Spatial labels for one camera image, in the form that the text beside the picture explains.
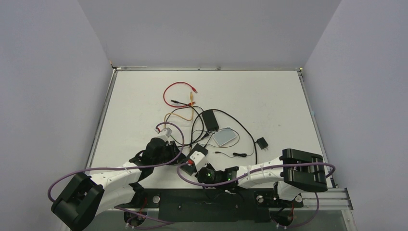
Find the black ribbed network switch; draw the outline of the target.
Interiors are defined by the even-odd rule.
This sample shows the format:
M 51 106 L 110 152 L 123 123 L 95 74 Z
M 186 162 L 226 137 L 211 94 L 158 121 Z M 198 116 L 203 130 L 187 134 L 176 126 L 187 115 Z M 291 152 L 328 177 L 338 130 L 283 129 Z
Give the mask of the black ribbed network switch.
M 196 144 L 189 154 L 184 159 L 187 165 L 181 167 L 181 169 L 190 176 L 196 175 L 203 167 L 206 167 L 209 162 L 206 158 L 208 150 L 203 146 Z

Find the white square network box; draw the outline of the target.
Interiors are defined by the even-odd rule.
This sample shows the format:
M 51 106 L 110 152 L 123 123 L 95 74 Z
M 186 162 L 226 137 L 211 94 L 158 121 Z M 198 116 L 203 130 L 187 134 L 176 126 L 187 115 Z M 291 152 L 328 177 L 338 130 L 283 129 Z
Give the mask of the white square network box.
M 215 143 L 217 144 L 217 146 L 224 146 L 228 142 L 237 138 L 237 134 L 232 128 L 226 127 L 226 128 L 221 128 L 212 137 Z

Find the aluminium frame rail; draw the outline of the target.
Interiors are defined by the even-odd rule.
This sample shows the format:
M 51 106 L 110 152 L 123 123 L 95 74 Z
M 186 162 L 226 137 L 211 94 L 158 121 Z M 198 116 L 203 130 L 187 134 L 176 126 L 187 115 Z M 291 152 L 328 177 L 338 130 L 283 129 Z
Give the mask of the aluminium frame rail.
M 96 132 L 95 132 L 94 139 L 93 139 L 93 142 L 92 142 L 92 146 L 91 146 L 91 149 L 90 149 L 90 153 L 89 153 L 89 157 L 88 157 L 88 161 L 87 161 L 87 166 L 92 165 L 92 161 L 93 161 L 93 158 L 94 158 L 97 146 L 98 146 L 98 141 L 99 141 L 99 138 L 100 138 L 100 135 L 101 135 L 101 131 L 102 131 L 102 128 L 103 128 L 103 123 L 104 123 L 106 113 L 107 113 L 107 110 L 108 110 L 108 107 L 109 107 L 109 102 L 110 102 L 112 92 L 113 92 L 113 89 L 114 89 L 116 76 L 117 76 L 117 68 L 113 68 L 112 76 L 110 78 L 107 93 L 106 93 L 106 96 L 105 96 L 105 99 L 104 99 L 104 102 L 103 102 L 102 111 L 101 111 L 101 114 L 100 114 L 100 117 L 99 117 Z

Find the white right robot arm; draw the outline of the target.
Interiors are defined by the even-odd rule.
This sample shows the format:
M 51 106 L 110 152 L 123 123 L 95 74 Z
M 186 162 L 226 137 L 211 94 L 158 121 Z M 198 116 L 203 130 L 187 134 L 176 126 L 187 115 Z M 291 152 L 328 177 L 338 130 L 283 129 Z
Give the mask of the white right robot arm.
M 271 161 L 249 166 L 214 170 L 205 164 L 196 173 L 204 187 L 231 193 L 273 184 L 272 201 L 284 205 L 302 192 L 321 193 L 328 189 L 323 157 L 296 149 L 284 149 Z

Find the small black wall adapter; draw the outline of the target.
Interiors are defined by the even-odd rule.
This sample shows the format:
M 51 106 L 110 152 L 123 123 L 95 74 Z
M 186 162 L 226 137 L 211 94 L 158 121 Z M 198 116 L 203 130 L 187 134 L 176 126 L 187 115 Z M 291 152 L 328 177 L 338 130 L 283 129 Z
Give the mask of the small black wall adapter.
M 258 138 L 256 140 L 256 144 L 258 144 L 259 148 L 261 150 L 267 150 L 268 149 L 268 142 L 265 140 L 264 137 Z

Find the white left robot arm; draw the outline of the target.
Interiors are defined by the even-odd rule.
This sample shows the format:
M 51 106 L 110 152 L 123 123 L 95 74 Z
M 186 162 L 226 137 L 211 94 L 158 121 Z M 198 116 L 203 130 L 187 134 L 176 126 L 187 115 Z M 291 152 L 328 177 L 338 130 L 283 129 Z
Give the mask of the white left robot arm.
M 152 138 L 146 148 L 119 167 L 97 167 L 70 173 L 71 180 L 53 200 L 51 211 L 72 231 L 84 230 L 101 212 L 117 205 L 138 207 L 143 193 L 136 184 L 154 168 L 176 164 L 183 147 L 165 136 Z

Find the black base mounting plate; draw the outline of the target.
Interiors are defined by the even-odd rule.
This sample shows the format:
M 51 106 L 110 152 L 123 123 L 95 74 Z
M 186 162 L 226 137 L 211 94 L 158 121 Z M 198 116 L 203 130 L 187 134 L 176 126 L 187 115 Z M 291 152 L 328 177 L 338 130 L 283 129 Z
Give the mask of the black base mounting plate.
M 236 194 L 217 189 L 144 189 L 126 209 L 158 212 L 158 218 L 170 222 L 269 222 L 275 216 L 292 214 L 303 202 L 284 201 L 272 189 L 248 189 Z

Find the black power brick adapter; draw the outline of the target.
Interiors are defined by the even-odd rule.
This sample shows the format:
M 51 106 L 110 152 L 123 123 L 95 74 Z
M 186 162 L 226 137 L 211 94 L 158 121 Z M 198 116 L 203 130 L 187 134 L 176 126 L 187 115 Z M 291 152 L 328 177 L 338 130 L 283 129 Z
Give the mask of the black power brick adapter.
M 205 110 L 202 112 L 203 122 L 207 131 L 218 131 L 219 124 L 213 110 Z

